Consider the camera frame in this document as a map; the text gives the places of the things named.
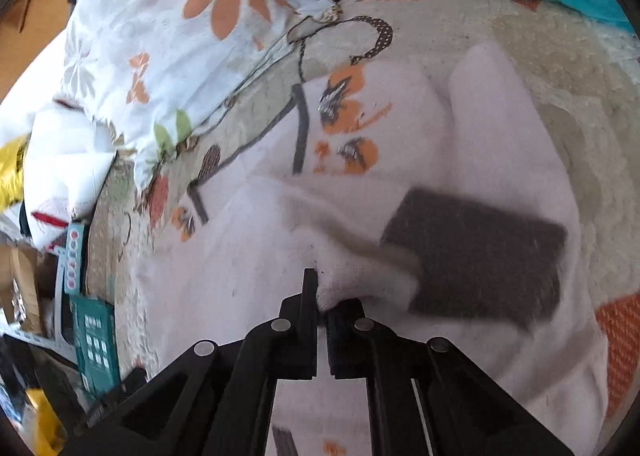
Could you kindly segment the white paper shopping bag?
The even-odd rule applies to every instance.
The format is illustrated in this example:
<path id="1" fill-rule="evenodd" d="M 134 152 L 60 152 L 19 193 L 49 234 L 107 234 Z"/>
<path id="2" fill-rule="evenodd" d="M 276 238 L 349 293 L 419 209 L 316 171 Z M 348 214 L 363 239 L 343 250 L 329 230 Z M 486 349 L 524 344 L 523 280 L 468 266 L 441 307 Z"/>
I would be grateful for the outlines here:
<path id="1" fill-rule="evenodd" d="M 106 127 L 60 91 L 65 41 L 58 34 L 1 101 L 1 144 L 29 137 L 23 202 L 38 250 L 91 216 L 116 156 Z"/>

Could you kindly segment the light blue dotted box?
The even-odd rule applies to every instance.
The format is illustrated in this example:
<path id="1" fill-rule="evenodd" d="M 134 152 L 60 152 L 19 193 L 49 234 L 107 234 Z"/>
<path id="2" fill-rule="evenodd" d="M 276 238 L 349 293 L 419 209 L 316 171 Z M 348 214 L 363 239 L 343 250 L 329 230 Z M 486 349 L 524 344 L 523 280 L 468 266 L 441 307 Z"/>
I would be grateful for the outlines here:
<path id="1" fill-rule="evenodd" d="M 81 294 L 84 284 L 85 225 L 70 223 L 65 244 L 64 291 L 69 295 Z"/>

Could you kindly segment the quilted heart pattern bedspread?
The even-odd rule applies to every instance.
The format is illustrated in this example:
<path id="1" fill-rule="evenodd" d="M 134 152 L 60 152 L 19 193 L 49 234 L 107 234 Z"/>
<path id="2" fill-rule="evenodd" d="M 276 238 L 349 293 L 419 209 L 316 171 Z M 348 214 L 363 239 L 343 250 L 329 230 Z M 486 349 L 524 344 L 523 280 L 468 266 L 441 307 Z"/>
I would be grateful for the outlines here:
<path id="1" fill-rule="evenodd" d="M 578 455 L 620 424 L 639 385 L 639 42 L 550 3 L 345 0 L 163 166 L 149 208 L 117 161 L 89 239 L 88 285 L 114 302 L 119 366 L 158 374 L 204 337 L 226 342 L 273 313 L 303 270 L 362 299 L 399 335 L 450 338 Z M 363 179 L 292 179 L 302 86 L 357 59 L 385 120 L 363 131 Z M 382 244 L 419 186 L 567 230 L 560 301 L 518 317 L 409 309 L 418 265 Z"/>

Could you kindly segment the green flat package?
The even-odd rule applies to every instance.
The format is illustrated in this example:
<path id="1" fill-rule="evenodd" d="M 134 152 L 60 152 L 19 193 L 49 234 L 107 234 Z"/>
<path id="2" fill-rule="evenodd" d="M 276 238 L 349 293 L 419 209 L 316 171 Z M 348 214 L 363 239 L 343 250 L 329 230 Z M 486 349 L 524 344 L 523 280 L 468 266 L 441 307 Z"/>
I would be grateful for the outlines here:
<path id="1" fill-rule="evenodd" d="M 84 295 L 70 297 L 77 366 L 87 393 L 99 398 L 120 382 L 114 306 Z"/>

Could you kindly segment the yellow plastic bag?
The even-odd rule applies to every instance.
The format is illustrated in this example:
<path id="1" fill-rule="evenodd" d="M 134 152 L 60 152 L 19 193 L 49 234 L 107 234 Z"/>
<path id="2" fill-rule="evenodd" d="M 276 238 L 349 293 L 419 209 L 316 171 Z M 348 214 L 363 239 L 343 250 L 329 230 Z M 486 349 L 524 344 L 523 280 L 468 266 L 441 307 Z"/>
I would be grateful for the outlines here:
<path id="1" fill-rule="evenodd" d="M 24 159 L 30 135 L 12 139 L 0 149 L 0 212 L 24 199 Z"/>

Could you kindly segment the white floral pillow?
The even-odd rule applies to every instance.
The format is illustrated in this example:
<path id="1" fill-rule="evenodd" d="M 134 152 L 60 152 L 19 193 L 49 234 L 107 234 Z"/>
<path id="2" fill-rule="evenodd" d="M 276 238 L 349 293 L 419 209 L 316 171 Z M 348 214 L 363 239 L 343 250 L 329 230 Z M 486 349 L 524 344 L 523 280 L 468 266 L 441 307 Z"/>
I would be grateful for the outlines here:
<path id="1" fill-rule="evenodd" d="M 76 0 L 65 29 L 62 95 L 104 124 L 145 190 L 163 160 L 226 115 L 288 56 L 333 0 Z"/>

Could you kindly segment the pale pink printed garment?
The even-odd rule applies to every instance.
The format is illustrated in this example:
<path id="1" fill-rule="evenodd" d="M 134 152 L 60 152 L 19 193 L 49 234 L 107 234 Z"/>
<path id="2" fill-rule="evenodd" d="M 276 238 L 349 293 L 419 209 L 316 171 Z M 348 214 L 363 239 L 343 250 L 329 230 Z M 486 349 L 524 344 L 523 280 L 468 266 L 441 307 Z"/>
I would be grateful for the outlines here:
<path id="1" fill-rule="evenodd" d="M 160 366 L 239 340 L 296 294 L 357 298 L 445 337 L 575 454 L 596 447 L 608 345 L 579 268 L 564 165 L 511 61 L 472 47 L 439 96 L 419 61 L 293 87 L 254 143 L 203 173 L 137 268 Z"/>

